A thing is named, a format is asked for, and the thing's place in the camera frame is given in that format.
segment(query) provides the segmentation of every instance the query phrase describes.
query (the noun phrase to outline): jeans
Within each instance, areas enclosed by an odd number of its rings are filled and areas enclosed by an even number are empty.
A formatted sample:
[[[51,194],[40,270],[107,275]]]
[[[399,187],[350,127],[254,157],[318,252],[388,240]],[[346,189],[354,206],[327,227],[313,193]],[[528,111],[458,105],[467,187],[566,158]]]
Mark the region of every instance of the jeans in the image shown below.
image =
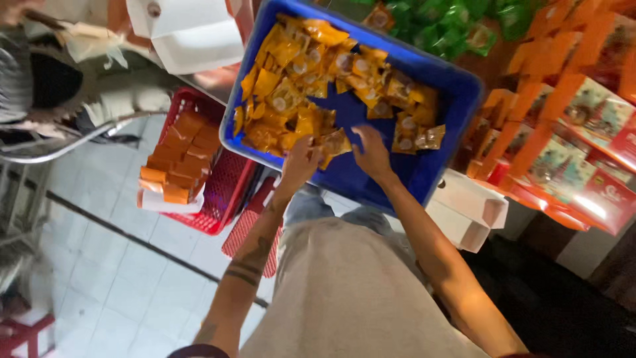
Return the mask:
[[[317,192],[309,190],[298,191],[291,199],[284,215],[284,226],[290,226],[306,220],[316,220],[319,218],[334,217],[333,210],[325,204],[323,198]],[[393,233],[391,225],[382,212],[369,206],[359,208],[345,213],[340,217],[342,220],[375,231],[387,236]]]

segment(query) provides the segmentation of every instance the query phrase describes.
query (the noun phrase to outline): beige shirt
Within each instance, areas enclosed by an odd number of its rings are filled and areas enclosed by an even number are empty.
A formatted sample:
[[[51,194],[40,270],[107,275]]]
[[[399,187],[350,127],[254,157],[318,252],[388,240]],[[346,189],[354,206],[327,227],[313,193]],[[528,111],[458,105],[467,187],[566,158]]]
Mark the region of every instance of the beige shirt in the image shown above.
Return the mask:
[[[339,218],[288,228],[252,357],[488,357],[453,328],[396,247]]]

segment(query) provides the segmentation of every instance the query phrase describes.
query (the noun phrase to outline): red plastic basket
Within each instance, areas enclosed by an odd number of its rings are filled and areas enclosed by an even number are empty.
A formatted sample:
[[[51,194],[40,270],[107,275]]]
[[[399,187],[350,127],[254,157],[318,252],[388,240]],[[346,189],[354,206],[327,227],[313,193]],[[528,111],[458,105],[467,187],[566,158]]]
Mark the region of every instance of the red plastic basket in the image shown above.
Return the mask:
[[[199,112],[211,122],[220,124],[225,107],[191,87],[181,87],[172,98],[159,143],[163,141],[168,128],[184,111]],[[223,150],[212,174],[205,182],[205,199],[201,211],[196,214],[162,213],[162,215],[208,235],[218,235],[240,209],[244,194],[254,179],[257,166],[258,163],[250,159],[229,150]]]

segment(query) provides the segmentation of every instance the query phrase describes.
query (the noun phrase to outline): hand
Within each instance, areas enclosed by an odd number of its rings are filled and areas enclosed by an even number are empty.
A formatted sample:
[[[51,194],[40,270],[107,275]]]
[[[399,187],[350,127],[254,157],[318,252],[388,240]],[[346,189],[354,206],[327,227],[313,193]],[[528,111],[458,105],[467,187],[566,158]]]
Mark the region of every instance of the hand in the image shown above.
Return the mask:
[[[0,25],[16,26],[27,10],[42,4],[44,0],[0,0]]]
[[[300,187],[311,179],[322,160],[319,148],[310,148],[312,136],[300,138],[289,151],[282,165],[282,179],[279,189],[291,197]]]
[[[393,174],[389,162],[389,151],[382,143],[380,133],[370,125],[353,127],[353,132],[360,136],[364,154],[357,145],[353,145],[357,165],[379,183],[383,178]]]

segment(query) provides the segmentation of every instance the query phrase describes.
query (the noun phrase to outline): blue plastic tray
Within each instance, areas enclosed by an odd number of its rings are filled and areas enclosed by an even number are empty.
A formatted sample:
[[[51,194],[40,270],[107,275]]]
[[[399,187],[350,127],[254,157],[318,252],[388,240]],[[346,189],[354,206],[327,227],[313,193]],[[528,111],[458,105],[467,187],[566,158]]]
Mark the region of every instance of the blue plastic tray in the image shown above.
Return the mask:
[[[351,38],[362,45],[379,48],[389,53],[387,62],[411,76],[415,81],[439,90],[438,124],[446,124],[446,135],[439,150],[424,151],[420,155],[391,154],[391,167],[413,194],[415,199],[426,205],[444,167],[457,149],[462,133],[466,129],[473,112],[480,103],[482,84],[479,78],[463,69],[403,42],[377,34],[362,25],[313,4],[294,0],[269,0],[261,5],[254,24],[254,30],[247,44],[245,56],[228,107],[221,123],[220,137],[223,145],[231,151],[254,161],[280,170],[283,160],[273,155],[259,152],[241,144],[243,134],[233,135],[234,108],[241,104],[240,81],[254,64],[256,53],[270,29],[276,23],[276,14],[285,13],[304,18],[327,20],[334,27],[346,31]],[[358,135],[351,127],[370,124],[384,135],[384,144],[391,147],[396,121],[387,119],[366,119],[366,106],[351,91],[337,94],[330,85],[328,98],[312,99],[320,107],[336,110],[336,126],[345,129],[352,143],[360,145]],[[339,195],[367,204],[394,215],[393,208],[382,189],[357,165],[353,153],[340,155],[331,161],[324,172],[317,172],[311,182]]]

